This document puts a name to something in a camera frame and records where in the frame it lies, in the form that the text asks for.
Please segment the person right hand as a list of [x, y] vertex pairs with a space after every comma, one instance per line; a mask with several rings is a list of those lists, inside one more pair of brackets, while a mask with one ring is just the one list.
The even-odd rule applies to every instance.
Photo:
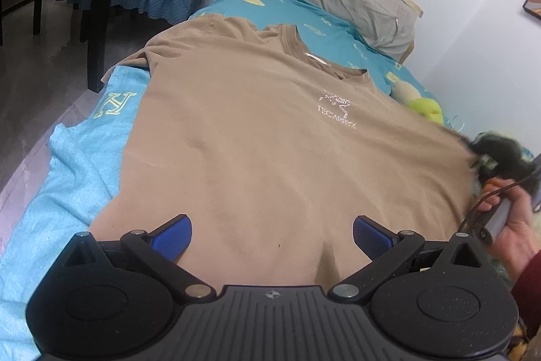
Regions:
[[488, 197], [478, 206], [478, 212], [488, 212], [501, 199], [511, 202], [508, 218], [500, 234], [486, 250], [501, 263], [515, 283], [539, 253], [540, 242], [533, 230], [531, 197], [520, 185]]

